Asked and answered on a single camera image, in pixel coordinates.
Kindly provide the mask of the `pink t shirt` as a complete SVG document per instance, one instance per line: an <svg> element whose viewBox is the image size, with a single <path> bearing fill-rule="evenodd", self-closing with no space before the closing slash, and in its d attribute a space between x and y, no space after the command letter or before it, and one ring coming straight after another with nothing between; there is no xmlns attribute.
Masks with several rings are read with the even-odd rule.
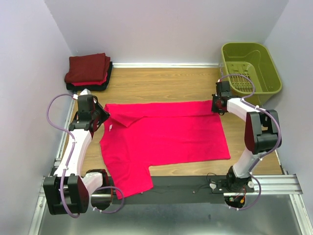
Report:
<svg viewBox="0 0 313 235"><path fill-rule="evenodd" d="M100 147L118 199L152 189L151 166L230 159L211 107L210 100L107 104Z"/></svg>

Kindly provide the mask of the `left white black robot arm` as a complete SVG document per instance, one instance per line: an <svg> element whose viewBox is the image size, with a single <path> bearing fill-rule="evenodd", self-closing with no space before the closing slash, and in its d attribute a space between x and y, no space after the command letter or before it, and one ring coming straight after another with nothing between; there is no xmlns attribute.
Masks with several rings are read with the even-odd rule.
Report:
<svg viewBox="0 0 313 235"><path fill-rule="evenodd" d="M87 212L94 192L104 193L111 189L104 169L90 170L85 176L81 174L85 154L94 133L110 115L104 111L98 98L88 90L71 97L77 102L78 110L68 127L54 124L49 112L46 112L48 123L65 132L69 139L59 166L51 176L44 179L43 188L51 215L67 214L78 218L80 214Z"/></svg>

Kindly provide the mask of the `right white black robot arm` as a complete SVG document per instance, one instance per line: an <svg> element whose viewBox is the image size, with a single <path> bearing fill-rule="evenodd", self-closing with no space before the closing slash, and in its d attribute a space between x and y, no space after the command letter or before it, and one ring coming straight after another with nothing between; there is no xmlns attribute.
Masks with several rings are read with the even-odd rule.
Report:
<svg viewBox="0 0 313 235"><path fill-rule="evenodd" d="M275 110L260 108L234 96L228 81L218 81L212 97L212 112L219 115L232 113L245 121L245 149L228 170L224 183L228 191L237 192L251 181L257 164L281 146L279 116Z"/></svg>

